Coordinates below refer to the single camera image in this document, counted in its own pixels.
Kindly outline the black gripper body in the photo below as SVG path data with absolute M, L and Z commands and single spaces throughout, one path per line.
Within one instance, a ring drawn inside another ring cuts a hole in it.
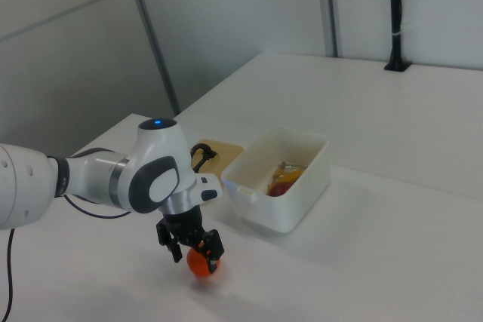
M 205 231 L 202 226 L 202 212 L 200 206 L 178 214 L 163 214 L 163 219 L 169 232 L 179 243 L 185 246 L 194 247 L 202 239 Z

